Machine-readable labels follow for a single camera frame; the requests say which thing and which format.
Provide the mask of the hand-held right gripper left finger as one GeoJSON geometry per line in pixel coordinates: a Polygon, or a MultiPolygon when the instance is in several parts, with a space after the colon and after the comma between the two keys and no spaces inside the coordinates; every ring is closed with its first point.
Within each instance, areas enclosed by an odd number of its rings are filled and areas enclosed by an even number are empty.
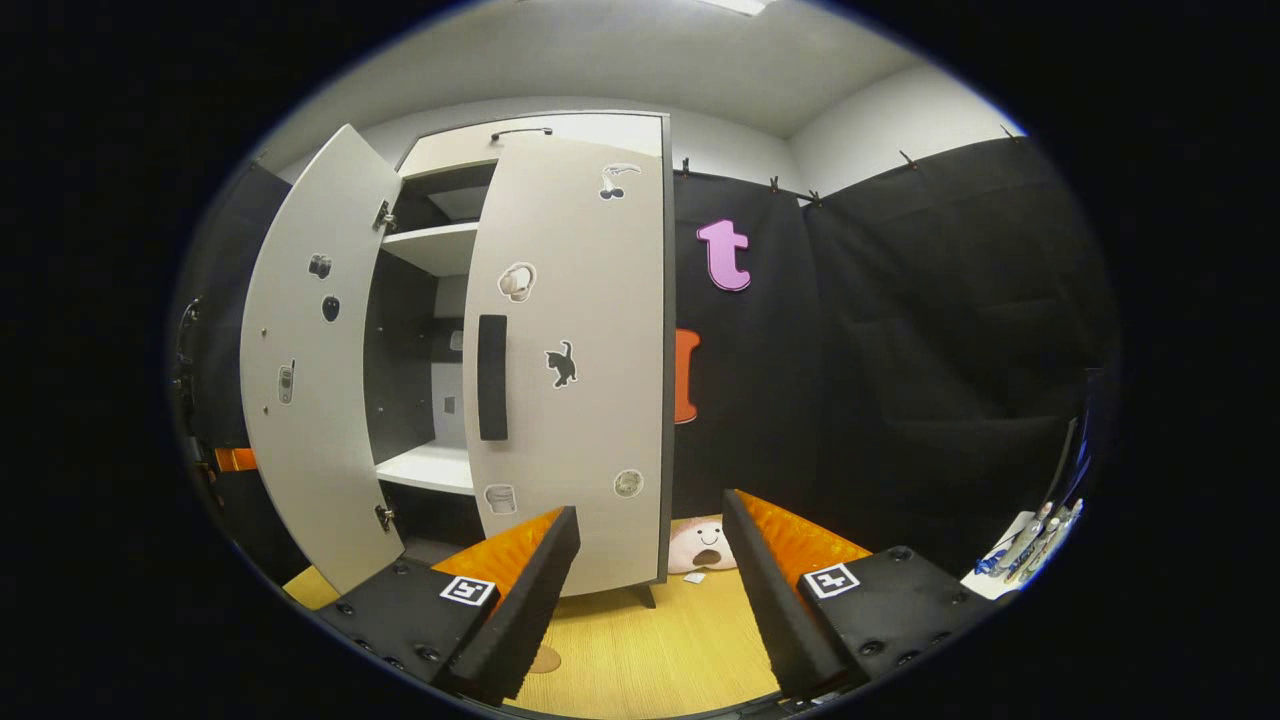
{"type": "Polygon", "coordinates": [[[499,706],[520,693],[580,547],[576,509],[559,506],[433,565],[398,559],[316,614],[370,659],[499,706]]]}

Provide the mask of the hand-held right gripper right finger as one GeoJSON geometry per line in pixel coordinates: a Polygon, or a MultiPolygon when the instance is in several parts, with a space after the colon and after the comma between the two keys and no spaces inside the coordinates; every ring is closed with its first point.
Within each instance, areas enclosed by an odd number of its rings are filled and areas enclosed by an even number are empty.
{"type": "Polygon", "coordinates": [[[876,683],[937,655],[1000,610],[906,546],[870,552],[740,489],[724,536],[783,697],[876,683]]]}

